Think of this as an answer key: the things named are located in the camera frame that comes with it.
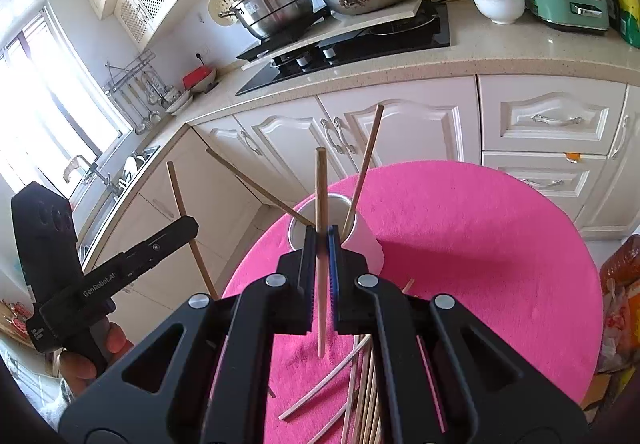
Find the countertop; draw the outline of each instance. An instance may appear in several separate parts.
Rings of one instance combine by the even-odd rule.
[[[640,49],[616,31],[605,36],[556,31],[528,12],[499,26],[472,1],[450,2],[451,46],[383,56],[328,68],[242,96],[236,92],[260,70],[238,68],[177,117],[198,125],[218,117],[314,94],[412,79],[473,74],[545,74],[619,81],[640,86]]]

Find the red container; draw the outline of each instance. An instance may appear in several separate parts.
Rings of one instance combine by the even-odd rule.
[[[211,69],[206,65],[201,65],[196,70],[188,73],[187,76],[182,78],[182,84],[185,89],[190,89],[196,83],[205,79],[209,74],[211,74]]]

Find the human hand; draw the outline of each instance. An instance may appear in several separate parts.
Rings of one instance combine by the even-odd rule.
[[[111,366],[133,347],[133,343],[119,325],[110,323],[105,346],[113,354],[109,363]],[[73,394],[78,396],[87,388],[87,380],[95,379],[96,370],[95,365],[84,356],[65,350],[60,354],[60,373]]]

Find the metal bolt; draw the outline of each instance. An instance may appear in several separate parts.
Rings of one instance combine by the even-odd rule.
[[[358,277],[358,283],[363,287],[375,287],[378,284],[376,275],[361,275]]]
[[[285,283],[287,283],[287,278],[284,275],[273,273],[264,280],[264,283],[266,283],[269,287],[282,287]]]
[[[204,309],[209,304],[210,298],[206,294],[194,294],[189,299],[189,307],[192,309]]]
[[[453,306],[456,304],[456,300],[454,300],[452,296],[449,296],[449,294],[438,294],[435,302],[436,307],[444,310],[453,309]]]

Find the faucet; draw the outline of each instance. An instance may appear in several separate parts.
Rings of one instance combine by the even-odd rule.
[[[100,171],[98,171],[97,164],[89,163],[89,161],[87,161],[84,158],[84,156],[80,154],[76,155],[75,157],[72,157],[71,160],[69,161],[69,164],[66,165],[66,168],[63,174],[63,177],[66,183],[69,183],[71,172],[75,169],[80,168],[80,161],[84,161],[84,164],[86,164],[86,166],[88,167],[87,175],[84,177],[85,179],[88,175],[94,174],[107,187],[108,192],[116,196],[116,199],[122,194],[124,190],[121,190],[116,185],[114,185],[113,182],[111,182],[111,174],[108,173],[107,177],[103,176],[103,174],[101,174]]]

